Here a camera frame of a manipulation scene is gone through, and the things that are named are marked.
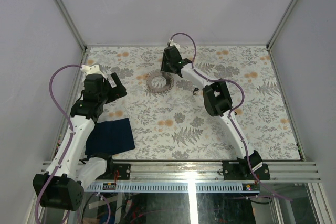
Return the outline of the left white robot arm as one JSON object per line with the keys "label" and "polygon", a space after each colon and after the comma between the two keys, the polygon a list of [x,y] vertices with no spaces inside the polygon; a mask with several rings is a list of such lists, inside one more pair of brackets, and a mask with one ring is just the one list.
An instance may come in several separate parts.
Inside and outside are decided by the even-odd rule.
{"label": "left white robot arm", "polygon": [[44,174],[36,174],[33,188],[37,195],[35,207],[76,211],[84,190],[99,176],[109,179],[115,166],[108,154],[98,153],[90,158],[81,171],[77,170],[81,152],[94,129],[105,104],[126,96],[126,88],[118,75],[112,73],[115,83],[100,73],[87,74],[80,98],[70,111],[70,122],[59,150]]}

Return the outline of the silver keyring holder with rings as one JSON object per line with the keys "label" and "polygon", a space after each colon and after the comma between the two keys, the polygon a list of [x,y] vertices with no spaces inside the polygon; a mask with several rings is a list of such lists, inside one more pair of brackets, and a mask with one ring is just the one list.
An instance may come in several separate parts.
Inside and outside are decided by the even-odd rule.
{"label": "silver keyring holder with rings", "polygon": [[170,73],[154,70],[147,75],[146,88],[151,93],[167,93],[174,87],[174,78]]}

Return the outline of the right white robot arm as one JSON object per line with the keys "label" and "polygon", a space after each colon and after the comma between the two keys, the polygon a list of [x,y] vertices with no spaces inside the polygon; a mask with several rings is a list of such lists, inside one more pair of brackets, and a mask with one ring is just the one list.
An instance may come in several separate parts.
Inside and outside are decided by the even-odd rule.
{"label": "right white robot arm", "polygon": [[217,119],[227,133],[236,152],[240,175],[245,179],[257,178],[258,170],[263,166],[260,154],[246,139],[235,117],[235,108],[227,83],[236,85],[241,91],[241,102],[245,94],[236,82],[226,79],[213,80],[194,67],[189,59],[183,59],[178,48],[172,44],[164,49],[161,71],[173,73],[185,78],[202,90],[204,107],[207,113]]}

